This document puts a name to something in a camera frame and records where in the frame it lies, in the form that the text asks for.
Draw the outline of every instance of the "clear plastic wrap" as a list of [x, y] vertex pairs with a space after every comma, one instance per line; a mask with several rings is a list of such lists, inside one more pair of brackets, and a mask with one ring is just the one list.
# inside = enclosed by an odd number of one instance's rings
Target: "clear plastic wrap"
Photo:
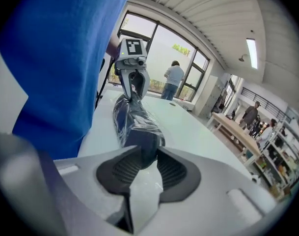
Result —
[[157, 148], [164, 146], [164, 136], [156, 121], [144, 109], [141, 98], [132, 93], [131, 100], [120, 96], [113, 108], [113, 121], [122, 147], [141, 146], [143, 168], [157, 157]]

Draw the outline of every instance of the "blue shirt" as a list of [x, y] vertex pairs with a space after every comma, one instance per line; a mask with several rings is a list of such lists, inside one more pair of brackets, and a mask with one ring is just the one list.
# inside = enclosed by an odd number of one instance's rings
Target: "blue shirt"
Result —
[[168, 68], [165, 74], [168, 75], [166, 83], [175, 85], [177, 87], [179, 86], [181, 80], [184, 77], [184, 72], [178, 65], [174, 65]]
[[13, 133], [53, 159], [76, 157], [91, 127], [100, 66], [126, 1], [23, 0], [0, 33], [0, 53], [28, 94]]

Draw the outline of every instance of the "blue pants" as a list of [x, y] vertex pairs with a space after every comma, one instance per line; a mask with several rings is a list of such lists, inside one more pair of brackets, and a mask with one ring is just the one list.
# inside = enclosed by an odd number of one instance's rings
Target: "blue pants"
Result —
[[177, 92], [177, 89], [177, 86], [166, 83], [163, 88], [163, 93], [161, 94], [161, 99], [172, 100], [174, 94]]

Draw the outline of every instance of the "tabletop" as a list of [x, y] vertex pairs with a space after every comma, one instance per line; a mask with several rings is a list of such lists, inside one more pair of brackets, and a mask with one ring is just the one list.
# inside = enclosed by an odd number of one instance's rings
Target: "tabletop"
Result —
[[[120, 149], [113, 123], [113, 107], [121, 92], [107, 90], [93, 116], [92, 127], [84, 137], [78, 157]], [[142, 104], [165, 138], [165, 146], [221, 161], [251, 178], [246, 167], [207, 127], [177, 103], [145, 96]]]
[[230, 120], [223, 114], [213, 113], [213, 117], [216, 121], [223, 124], [223, 126], [228, 127], [233, 135], [252, 153], [255, 153], [257, 156], [261, 155], [256, 141], [250, 135], [244, 133], [243, 129], [235, 121]]

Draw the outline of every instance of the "ceiling light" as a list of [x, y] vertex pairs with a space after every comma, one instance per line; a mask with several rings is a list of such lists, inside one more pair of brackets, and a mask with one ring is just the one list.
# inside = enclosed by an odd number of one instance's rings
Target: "ceiling light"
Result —
[[255, 39], [247, 38], [246, 42], [249, 50], [249, 55], [251, 57], [252, 67], [257, 69], [257, 52], [256, 52]]

